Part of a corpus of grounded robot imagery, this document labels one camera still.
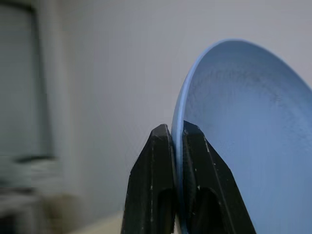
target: blue plate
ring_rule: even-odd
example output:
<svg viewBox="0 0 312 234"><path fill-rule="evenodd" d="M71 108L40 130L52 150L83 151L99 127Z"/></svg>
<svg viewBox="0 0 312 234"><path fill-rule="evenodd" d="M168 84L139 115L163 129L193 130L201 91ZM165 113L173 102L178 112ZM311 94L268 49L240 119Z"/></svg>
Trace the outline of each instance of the blue plate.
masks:
<svg viewBox="0 0 312 234"><path fill-rule="evenodd" d="M288 65L235 39L198 57L173 118L181 198L184 120L230 167L258 234L312 233L312 92Z"/></svg>

